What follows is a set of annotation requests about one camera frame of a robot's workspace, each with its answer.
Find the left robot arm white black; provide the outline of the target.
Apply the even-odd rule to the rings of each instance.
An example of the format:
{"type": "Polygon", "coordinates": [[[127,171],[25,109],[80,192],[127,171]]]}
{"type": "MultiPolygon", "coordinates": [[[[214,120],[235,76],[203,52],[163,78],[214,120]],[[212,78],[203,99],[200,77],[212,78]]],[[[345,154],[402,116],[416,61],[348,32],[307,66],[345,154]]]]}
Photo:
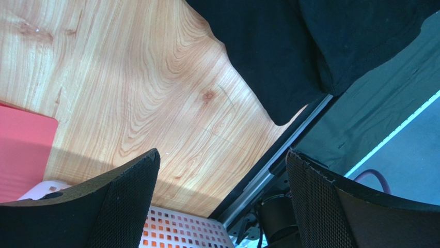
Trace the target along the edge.
{"type": "MultiPolygon", "coordinates": [[[[152,149],[76,186],[1,204],[1,247],[138,247],[160,155],[152,149]]],[[[393,196],[381,173],[350,180],[286,156],[289,195],[257,203],[268,247],[439,247],[439,206],[393,196]]]]}

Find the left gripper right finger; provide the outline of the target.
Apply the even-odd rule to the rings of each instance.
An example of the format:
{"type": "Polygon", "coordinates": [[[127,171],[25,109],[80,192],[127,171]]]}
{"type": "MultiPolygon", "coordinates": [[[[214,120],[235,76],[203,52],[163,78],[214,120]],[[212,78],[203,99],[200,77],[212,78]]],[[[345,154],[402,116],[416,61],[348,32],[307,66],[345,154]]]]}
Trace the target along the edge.
{"type": "Polygon", "coordinates": [[[303,247],[439,247],[439,206],[380,192],[293,150],[286,156],[303,247]]]}

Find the black floral t shirt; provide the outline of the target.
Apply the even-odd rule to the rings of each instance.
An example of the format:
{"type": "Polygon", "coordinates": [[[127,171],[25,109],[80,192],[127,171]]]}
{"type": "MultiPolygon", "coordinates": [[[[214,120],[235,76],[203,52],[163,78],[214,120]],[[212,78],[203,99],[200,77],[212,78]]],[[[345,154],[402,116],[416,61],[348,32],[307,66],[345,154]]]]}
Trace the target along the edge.
{"type": "Polygon", "coordinates": [[[189,1],[277,126],[395,57],[439,1],[189,1]]]}

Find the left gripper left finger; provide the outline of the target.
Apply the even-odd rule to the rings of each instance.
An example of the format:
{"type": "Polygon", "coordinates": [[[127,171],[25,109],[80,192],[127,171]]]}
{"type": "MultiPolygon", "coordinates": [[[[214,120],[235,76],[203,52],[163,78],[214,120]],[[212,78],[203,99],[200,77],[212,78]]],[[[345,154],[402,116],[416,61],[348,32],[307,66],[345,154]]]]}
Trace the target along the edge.
{"type": "Polygon", "coordinates": [[[1,247],[138,247],[160,169],[151,149],[41,199],[1,204],[1,247]]]}

